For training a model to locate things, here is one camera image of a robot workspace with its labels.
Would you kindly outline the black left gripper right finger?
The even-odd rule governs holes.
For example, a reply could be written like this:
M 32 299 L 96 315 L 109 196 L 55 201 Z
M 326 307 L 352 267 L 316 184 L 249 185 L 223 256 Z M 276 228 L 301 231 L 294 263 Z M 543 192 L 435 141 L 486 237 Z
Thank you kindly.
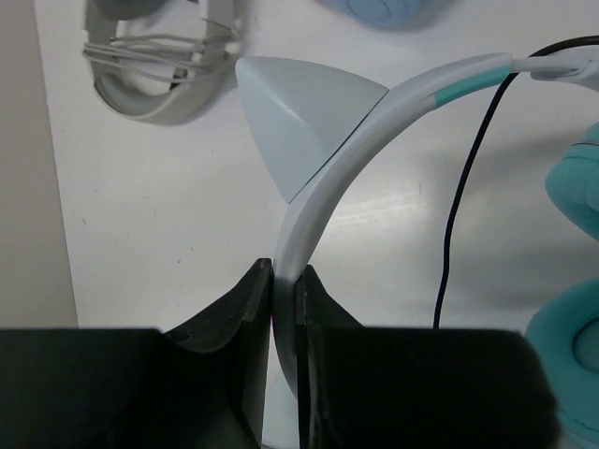
M 313 268 L 295 286 L 304 448 L 554 448 L 557 402 L 524 337 L 364 326 Z

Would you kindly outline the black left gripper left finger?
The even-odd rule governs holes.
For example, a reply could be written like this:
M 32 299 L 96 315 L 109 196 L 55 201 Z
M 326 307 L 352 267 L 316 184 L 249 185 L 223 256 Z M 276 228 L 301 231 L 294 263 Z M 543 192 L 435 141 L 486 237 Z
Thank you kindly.
M 5 329 L 5 448 L 257 448 L 270 340 L 271 262 L 186 322 Z

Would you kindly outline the teal white cat-ear headphones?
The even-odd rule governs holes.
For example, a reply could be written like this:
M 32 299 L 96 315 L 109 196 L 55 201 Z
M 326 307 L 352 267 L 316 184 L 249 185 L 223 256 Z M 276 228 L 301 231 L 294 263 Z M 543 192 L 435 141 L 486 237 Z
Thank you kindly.
M 444 150 L 462 142 L 467 122 L 449 138 L 431 130 L 426 149 L 408 146 L 402 175 L 428 181 L 434 200 L 415 191 L 398 203 L 406 223 L 406 259 L 427 231 L 443 244 L 439 297 L 540 306 L 533 334 L 548 333 L 548 318 L 571 315 L 558 291 L 598 269 L 598 253 L 583 242 L 598 233 L 598 129 L 592 126 L 566 160 L 577 169 L 560 180 L 564 164 L 541 171 L 558 152 L 535 119 L 517 118 L 515 131 L 495 134 L 481 155 L 492 117 L 509 84 L 527 73 L 540 82 L 598 88 L 598 43 L 585 36 L 526 58 L 490 53 L 442 65 L 388 88 L 326 65 L 274 57 L 245 57 L 236 65 L 241 101 L 261 158 L 287 210 L 274 253 L 274 337 L 280 382 L 276 399 L 291 399 L 291 284 L 321 240 L 331 216 L 359 173 L 409 126 L 466 95 L 495 91 L 463 164 Z M 481 158 L 482 168 L 474 161 Z

